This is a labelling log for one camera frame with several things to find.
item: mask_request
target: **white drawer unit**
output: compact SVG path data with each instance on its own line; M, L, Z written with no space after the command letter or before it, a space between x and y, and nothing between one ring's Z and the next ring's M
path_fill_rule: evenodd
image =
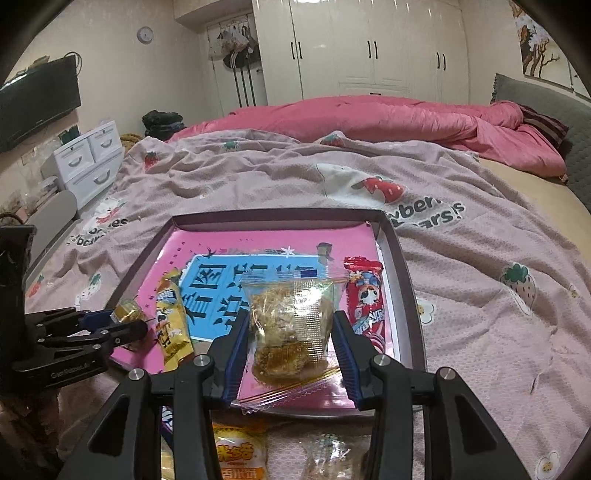
M89 132L88 143L95 162L100 162L105 156L121 147L121 140L115 122L101 125Z
M96 163L93 168L80 173L66 183L66 189L76 196L79 210L115 181L124 154L125 149L119 147Z
M49 163L48 166L53 170L52 174L59 173L59 177L65 183L94 165L95 161L90 152L88 140L76 138L53 152Z
M70 190L81 209L115 180L125 149L114 121L58 148L41 166L43 177L56 176L60 190Z

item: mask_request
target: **yellow snack package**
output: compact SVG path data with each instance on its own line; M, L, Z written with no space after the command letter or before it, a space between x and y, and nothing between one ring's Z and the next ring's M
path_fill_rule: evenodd
M164 370L170 372L193 353L187 328L187 315L177 281L180 272L173 269L162 277L156 296L156 335L164 355Z
M268 480L265 429L213 424L217 459L224 479Z

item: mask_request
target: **food in plastic bag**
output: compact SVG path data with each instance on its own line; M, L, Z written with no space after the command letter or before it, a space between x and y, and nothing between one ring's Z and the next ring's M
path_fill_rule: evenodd
M362 480L362 460L369 435L307 435L300 445L306 451L301 480Z
M345 281L243 275L255 331L257 379L270 384L301 381L326 370L333 314Z
M213 425L222 478L267 480L267 444L263 427Z
M160 471L163 480L174 480L174 456L164 439L160 440Z
M386 350L384 295L382 270L384 266L365 257L346 257L349 270L347 282L348 316L353 331L369 338L379 353Z
M180 272L172 270L162 277L156 296L156 335L164 355L164 370L170 372L193 353L187 315L178 289Z

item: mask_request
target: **gray headboard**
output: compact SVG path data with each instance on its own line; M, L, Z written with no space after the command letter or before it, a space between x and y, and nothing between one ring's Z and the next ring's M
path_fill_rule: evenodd
M558 152L566 162L568 187L591 211L591 106L541 85L496 74L493 100L511 100L560 120L569 128Z

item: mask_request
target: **pink bedsheet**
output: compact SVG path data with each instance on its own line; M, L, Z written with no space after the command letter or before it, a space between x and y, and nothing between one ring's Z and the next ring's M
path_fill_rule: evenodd
M242 108L182 130L170 141L242 128L288 135L301 142L313 142L335 130L369 142L425 140L474 151L541 177L566 173L556 149L535 128L524 125L519 106L507 101L481 106L374 95L315 98Z

